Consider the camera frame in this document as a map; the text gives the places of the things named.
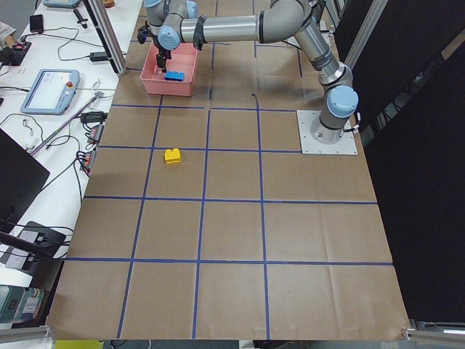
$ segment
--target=black monitor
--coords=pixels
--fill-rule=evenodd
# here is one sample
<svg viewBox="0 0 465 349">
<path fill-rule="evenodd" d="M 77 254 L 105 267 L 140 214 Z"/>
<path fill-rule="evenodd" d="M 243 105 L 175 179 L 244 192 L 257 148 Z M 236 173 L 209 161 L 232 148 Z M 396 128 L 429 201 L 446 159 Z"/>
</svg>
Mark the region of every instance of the black monitor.
<svg viewBox="0 0 465 349">
<path fill-rule="evenodd" d="M 0 129 L 0 244 L 38 257 L 53 257 L 57 252 L 65 235 L 37 223 L 25 228 L 36 233 L 33 240 L 30 234 L 28 241 L 9 234 L 49 176 L 45 167 Z"/>
</svg>

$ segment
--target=yellow object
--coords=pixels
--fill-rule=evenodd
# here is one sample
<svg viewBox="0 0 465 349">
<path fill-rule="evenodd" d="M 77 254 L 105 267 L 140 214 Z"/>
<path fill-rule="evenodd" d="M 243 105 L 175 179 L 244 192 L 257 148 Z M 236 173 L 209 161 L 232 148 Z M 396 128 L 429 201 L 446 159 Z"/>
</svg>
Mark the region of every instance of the yellow object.
<svg viewBox="0 0 465 349">
<path fill-rule="evenodd" d="M 55 349 L 103 349 L 103 342 L 98 340 L 58 340 Z"/>
<path fill-rule="evenodd" d="M 167 164 L 175 164 L 177 162 L 181 162 L 181 152 L 179 151 L 179 149 L 166 149 L 165 162 Z"/>
</svg>

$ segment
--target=blue block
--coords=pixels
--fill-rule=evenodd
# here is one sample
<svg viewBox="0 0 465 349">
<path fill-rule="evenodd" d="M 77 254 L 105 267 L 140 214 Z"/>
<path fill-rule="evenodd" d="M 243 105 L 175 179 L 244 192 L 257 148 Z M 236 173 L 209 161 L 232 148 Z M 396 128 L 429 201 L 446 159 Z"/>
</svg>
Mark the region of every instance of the blue block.
<svg viewBox="0 0 465 349">
<path fill-rule="evenodd" d="M 165 73 L 165 80 L 167 81 L 184 81 L 184 73 L 179 71 L 167 71 Z"/>
</svg>

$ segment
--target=metal bracket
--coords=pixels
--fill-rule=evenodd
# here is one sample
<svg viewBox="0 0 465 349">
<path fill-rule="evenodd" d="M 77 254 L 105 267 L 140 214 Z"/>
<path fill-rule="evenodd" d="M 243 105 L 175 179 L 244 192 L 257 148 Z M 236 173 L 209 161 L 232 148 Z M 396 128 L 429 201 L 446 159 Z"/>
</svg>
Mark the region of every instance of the metal bracket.
<svg viewBox="0 0 465 349">
<path fill-rule="evenodd" d="M 310 125 L 318 116 L 320 116 L 320 111 L 297 111 L 302 154 L 358 155 L 354 135 L 351 132 L 344 133 L 336 144 L 327 145 L 318 142 L 310 133 Z M 347 121 L 344 128 L 350 127 L 350 121 Z"/>
</svg>

